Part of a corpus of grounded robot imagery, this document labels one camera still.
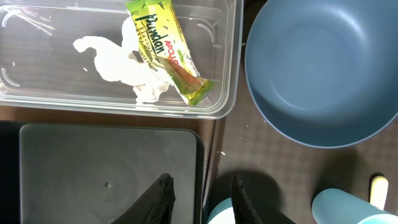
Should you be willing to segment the yellow green snack wrapper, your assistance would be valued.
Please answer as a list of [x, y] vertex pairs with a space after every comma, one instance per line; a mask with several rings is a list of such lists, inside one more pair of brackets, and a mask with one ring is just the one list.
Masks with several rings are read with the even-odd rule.
[[136, 27], [139, 53], [155, 77], [174, 86], [183, 101], [197, 105], [213, 88], [190, 55], [171, 0], [135, 0], [126, 4]]

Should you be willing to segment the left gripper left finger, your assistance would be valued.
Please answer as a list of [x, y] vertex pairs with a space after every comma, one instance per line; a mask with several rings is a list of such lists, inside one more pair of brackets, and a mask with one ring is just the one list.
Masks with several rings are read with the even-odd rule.
[[174, 203], [174, 179], [164, 173], [111, 224], [171, 224]]

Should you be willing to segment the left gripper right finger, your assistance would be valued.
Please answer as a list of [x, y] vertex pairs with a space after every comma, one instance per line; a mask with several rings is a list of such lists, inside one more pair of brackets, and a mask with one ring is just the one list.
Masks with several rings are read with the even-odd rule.
[[262, 210], [256, 208], [247, 195], [243, 180], [239, 176], [232, 177], [230, 192], [235, 224], [295, 224], [282, 212], [267, 204]]

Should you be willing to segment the white tissue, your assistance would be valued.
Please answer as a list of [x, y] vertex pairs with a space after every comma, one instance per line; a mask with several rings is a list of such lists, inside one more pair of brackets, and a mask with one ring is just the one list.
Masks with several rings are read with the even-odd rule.
[[133, 19], [122, 24], [122, 44], [117, 45], [105, 37], [84, 36], [73, 42], [82, 53], [88, 48], [96, 50], [94, 65], [103, 80], [122, 82], [133, 87], [136, 103], [155, 103], [169, 89], [169, 84], [150, 70], [139, 53], [139, 40]]

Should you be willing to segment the light blue plastic cup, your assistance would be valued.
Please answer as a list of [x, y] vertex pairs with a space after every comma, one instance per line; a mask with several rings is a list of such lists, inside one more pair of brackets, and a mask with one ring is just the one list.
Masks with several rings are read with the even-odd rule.
[[320, 224], [397, 224], [397, 216], [339, 189], [321, 191], [312, 202]]

